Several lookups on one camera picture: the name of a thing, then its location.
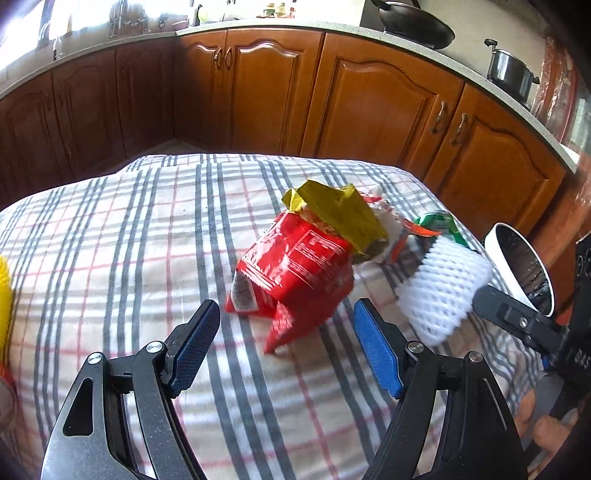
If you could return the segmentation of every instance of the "striped cloth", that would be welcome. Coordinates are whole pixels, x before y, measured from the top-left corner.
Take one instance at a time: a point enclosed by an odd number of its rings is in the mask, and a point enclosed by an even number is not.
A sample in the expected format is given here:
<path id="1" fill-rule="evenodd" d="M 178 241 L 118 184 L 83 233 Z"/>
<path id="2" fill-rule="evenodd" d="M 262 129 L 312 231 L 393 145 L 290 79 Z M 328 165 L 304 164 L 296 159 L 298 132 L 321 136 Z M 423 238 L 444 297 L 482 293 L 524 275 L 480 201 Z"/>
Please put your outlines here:
<path id="1" fill-rule="evenodd" d="M 408 218 L 443 208 L 412 175 L 393 167 L 155 155 L 0 213 L 0 255 L 8 259 L 15 293 L 9 366 L 22 405 L 5 441 L 31 473 L 40 471 L 60 406 L 88 354 L 130 355 L 166 338 L 202 300 L 224 305 L 238 258 L 283 209 L 283 192 L 306 179 L 379 187 Z M 393 267 L 356 267 L 355 289 L 332 318 L 277 356 L 262 354 L 269 320 L 222 313 L 195 382 L 174 403 L 210 479 L 363 475 L 395 402 L 379 388 L 355 336 L 353 304 L 369 297 L 384 318 L 416 338 L 395 308 L 394 289 L 423 254 L 410 242 Z M 498 274 L 492 283 L 502 288 Z M 463 356 L 472 349 L 484 354 L 515 410 L 540 370 L 538 356 L 474 316 L 439 352 Z M 152 475 L 132 395 L 127 403 L 140 467 Z M 430 469 L 443 413 L 438 395 L 419 472 Z"/>

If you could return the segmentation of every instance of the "kitchen wall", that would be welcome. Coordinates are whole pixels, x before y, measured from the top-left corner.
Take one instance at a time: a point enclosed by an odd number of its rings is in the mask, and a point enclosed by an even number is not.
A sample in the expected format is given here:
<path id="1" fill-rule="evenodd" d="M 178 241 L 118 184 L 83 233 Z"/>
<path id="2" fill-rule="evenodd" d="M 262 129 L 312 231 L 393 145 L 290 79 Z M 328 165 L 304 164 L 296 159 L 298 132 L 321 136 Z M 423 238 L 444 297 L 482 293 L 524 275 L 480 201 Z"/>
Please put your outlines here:
<path id="1" fill-rule="evenodd" d="M 494 38 L 498 48 L 523 61 L 540 75 L 545 52 L 545 22 L 527 0 L 419 0 L 421 8 L 448 24 L 456 38 L 443 54 L 486 76 L 491 48 L 485 38 Z M 362 25 L 383 28 L 377 8 L 366 0 Z M 535 98 L 533 85 L 529 102 Z"/>
<path id="2" fill-rule="evenodd" d="M 209 20 L 219 20 L 220 12 L 225 11 L 226 17 L 252 18 L 262 15 L 264 8 L 269 4 L 278 7 L 281 0 L 236 0 L 236 4 L 226 5 L 226 0 L 200 0 L 205 5 Z M 292 0 L 284 0 L 285 7 L 289 11 L 293 5 Z M 359 25 L 361 12 L 365 0 L 297 0 L 295 3 L 295 17 L 306 21 L 325 21 L 350 25 Z"/>

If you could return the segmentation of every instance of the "pot handle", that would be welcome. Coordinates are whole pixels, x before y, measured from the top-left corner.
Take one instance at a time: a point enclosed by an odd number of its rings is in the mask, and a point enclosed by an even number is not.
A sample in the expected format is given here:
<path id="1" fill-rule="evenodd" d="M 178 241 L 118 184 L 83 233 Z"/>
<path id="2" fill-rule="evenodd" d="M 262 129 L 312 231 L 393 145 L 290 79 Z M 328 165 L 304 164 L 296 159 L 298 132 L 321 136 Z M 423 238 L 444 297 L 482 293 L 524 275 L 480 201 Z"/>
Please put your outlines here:
<path id="1" fill-rule="evenodd" d="M 486 45 L 487 47 L 492 47 L 493 50 L 497 47 L 498 44 L 499 43 L 496 40 L 493 40 L 492 38 L 486 38 L 484 40 L 484 45 Z"/>
<path id="2" fill-rule="evenodd" d="M 390 6 L 384 2 L 384 0 L 371 0 L 371 2 L 378 8 L 381 8 L 382 10 L 390 10 Z"/>

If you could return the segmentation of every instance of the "cabinet door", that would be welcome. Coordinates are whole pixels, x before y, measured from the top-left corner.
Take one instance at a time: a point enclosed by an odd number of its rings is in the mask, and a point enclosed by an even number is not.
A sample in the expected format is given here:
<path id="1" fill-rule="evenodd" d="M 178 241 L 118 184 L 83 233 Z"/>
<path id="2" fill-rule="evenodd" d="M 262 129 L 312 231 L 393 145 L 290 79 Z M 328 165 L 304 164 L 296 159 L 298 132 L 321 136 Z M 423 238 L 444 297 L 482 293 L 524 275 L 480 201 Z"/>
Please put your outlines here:
<path id="1" fill-rule="evenodd" d="M 76 180 L 110 173 L 127 158 L 119 123 L 115 50 L 72 60 L 51 75 L 64 146 Z"/>
<path id="2" fill-rule="evenodd" d="M 39 75 L 0 102 L 0 172 L 8 203 L 73 180 L 57 125 L 51 76 Z"/>
<path id="3" fill-rule="evenodd" d="M 183 35 L 174 49 L 174 136 L 222 149 L 222 61 L 226 30 Z"/>
<path id="4" fill-rule="evenodd" d="M 283 28 L 228 31 L 222 68 L 229 151 L 300 153 L 322 35 Z"/>
<path id="5" fill-rule="evenodd" d="M 476 237 L 497 222 L 527 235 L 565 172 L 521 120 L 467 85 L 425 184 Z"/>
<path id="6" fill-rule="evenodd" d="M 11 204 L 10 192 L 8 191 L 7 180 L 12 176 L 5 166 L 0 166 L 0 212 Z"/>
<path id="7" fill-rule="evenodd" d="M 172 39 L 117 47 L 117 91 L 128 157 L 173 139 Z"/>
<path id="8" fill-rule="evenodd" d="M 390 46 L 327 34 L 301 154 L 398 165 L 422 179 L 462 86 Z"/>

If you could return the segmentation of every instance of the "green wrapper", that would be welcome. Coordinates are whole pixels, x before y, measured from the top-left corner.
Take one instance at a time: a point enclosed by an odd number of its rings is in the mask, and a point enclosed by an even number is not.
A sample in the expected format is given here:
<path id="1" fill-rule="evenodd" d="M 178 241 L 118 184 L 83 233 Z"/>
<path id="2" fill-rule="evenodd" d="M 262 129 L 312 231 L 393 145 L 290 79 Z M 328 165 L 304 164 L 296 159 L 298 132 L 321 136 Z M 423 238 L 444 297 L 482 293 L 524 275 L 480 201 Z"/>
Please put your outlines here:
<path id="1" fill-rule="evenodd" d="M 414 223 L 434 232 L 441 232 L 444 237 L 454 240 L 455 243 L 463 245 L 466 248 L 470 248 L 464 237 L 462 237 L 462 234 L 458 231 L 456 222 L 449 212 L 438 210 L 436 212 L 426 213 L 417 218 Z"/>

